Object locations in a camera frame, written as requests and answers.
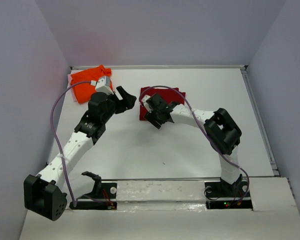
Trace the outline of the dark red t shirt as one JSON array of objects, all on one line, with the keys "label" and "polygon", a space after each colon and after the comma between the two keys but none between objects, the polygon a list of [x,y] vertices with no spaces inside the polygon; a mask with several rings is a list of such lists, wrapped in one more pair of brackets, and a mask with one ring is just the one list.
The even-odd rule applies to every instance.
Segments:
[{"label": "dark red t shirt", "polygon": [[148,88],[149,86],[142,87],[140,89],[140,93],[142,94],[142,97],[144,97],[145,95],[152,97],[154,94],[159,94],[168,104],[170,104],[171,102],[177,102],[180,104],[185,103],[184,98],[186,96],[186,93],[179,91],[178,87],[175,87],[174,90],[180,93],[182,97],[174,90],[168,88],[152,88],[147,90]]}]

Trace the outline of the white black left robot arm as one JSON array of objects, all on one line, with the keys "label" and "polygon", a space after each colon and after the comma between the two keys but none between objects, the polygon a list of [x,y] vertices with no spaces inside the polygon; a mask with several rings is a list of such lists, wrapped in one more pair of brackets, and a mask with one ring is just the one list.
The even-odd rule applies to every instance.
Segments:
[{"label": "white black left robot arm", "polygon": [[28,175],[23,182],[24,206],[51,221],[60,218],[66,206],[76,207],[78,199],[87,194],[94,198],[100,194],[102,178],[89,171],[83,177],[90,180],[73,188],[69,173],[106,131],[106,123],[116,114],[131,110],[136,96],[127,93],[122,86],[116,92],[98,91],[91,95],[87,111],[74,128],[65,146],[59,147],[59,154],[37,175]]}]

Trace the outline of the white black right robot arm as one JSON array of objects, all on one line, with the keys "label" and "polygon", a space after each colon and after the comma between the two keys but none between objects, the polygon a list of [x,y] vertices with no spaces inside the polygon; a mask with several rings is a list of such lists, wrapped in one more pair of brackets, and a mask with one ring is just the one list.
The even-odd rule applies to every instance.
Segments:
[{"label": "white black right robot arm", "polygon": [[224,108],[206,111],[175,101],[167,103],[158,93],[145,95],[141,103],[146,109],[144,118],[157,129],[167,122],[199,128],[219,155],[221,175],[217,190],[230,197],[239,190],[243,179],[238,160],[242,131]]}]

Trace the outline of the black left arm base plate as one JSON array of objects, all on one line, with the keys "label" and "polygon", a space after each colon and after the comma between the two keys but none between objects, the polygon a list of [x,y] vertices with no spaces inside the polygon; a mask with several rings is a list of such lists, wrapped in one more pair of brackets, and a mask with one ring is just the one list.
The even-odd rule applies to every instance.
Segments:
[{"label": "black left arm base plate", "polygon": [[76,206],[71,202],[69,208],[71,210],[116,210],[118,205],[117,188],[116,182],[102,182],[99,190],[84,194],[78,199]]}]

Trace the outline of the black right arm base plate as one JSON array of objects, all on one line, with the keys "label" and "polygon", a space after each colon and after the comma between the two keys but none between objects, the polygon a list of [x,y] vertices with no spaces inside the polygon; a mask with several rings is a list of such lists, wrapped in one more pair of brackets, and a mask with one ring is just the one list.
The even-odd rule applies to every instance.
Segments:
[{"label": "black right arm base plate", "polygon": [[247,182],[239,184],[238,190],[234,193],[226,193],[221,188],[219,181],[208,181],[204,183],[203,194],[206,198],[207,210],[232,210],[232,209],[253,209],[251,195],[247,190]]}]

